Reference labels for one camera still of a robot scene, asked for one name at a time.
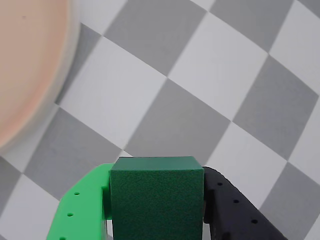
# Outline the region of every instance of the dark green foam block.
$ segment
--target dark green foam block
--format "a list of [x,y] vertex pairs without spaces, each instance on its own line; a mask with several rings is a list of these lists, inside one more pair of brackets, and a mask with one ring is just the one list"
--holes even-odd
[[194,157],[120,157],[110,191],[115,240],[202,239],[204,169]]

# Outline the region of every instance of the checkered floor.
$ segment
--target checkered floor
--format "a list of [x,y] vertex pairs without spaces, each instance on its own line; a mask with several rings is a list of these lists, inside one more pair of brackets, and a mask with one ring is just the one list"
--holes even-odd
[[319,0],[80,0],[80,11],[51,114],[0,157],[0,240],[46,239],[59,199],[97,165],[187,155],[289,240],[320,239]]

